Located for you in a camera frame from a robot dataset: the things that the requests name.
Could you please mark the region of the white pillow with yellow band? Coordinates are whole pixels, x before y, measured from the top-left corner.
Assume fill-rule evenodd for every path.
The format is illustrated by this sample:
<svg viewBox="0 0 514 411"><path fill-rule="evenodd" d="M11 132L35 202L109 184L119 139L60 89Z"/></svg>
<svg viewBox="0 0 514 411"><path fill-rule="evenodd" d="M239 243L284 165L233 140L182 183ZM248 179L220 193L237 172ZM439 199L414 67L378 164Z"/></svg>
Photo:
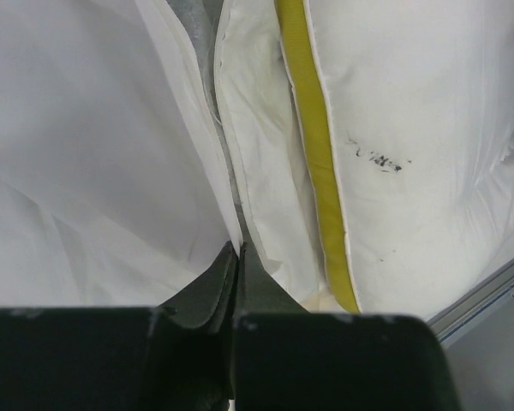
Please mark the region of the white pillow with yellow band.
<svg viewBox="0 0 514 411"><path fill-rule="evenodd" d="M280 1L329 288L428 319L514 236L514 1Z"/></svg>

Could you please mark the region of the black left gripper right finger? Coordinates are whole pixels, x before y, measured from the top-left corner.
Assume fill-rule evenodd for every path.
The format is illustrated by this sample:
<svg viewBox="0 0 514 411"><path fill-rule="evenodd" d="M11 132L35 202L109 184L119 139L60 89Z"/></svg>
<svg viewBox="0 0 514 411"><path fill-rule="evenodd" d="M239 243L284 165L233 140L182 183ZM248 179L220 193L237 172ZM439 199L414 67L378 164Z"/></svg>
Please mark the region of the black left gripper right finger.
<svg viewBox="0 0 514 411"><path fill-rule="evenodd" d="M310 313L241 251L232 382L239 410L458 410L437 337L420 319Z"/></svg>

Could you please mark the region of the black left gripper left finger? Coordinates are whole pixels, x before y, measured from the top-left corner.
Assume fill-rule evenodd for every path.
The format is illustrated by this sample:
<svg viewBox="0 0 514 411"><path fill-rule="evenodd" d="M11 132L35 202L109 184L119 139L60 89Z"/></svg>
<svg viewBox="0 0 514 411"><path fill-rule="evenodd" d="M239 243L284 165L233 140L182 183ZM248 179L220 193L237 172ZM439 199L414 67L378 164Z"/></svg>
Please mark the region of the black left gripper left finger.
<svg viewBox="0 0 514 411"><path fill-rule="evenodd" d="M226 410L230 243L155 307L0 307L0 410Z"/></svg>

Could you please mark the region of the white pillowcase with cream ruffle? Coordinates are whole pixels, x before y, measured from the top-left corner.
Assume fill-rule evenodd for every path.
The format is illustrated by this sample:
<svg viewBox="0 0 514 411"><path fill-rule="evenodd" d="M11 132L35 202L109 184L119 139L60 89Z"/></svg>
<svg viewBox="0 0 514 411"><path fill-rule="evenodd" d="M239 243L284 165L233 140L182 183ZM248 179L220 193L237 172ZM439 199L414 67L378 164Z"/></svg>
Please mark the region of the white pillowcase with cream ruffle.
<svg viewBox="0 0 514 411"><path fill-rule="evenodd" d="M159 304L226 242L324 288L274 2L0 1L0 307Z"/></svg>

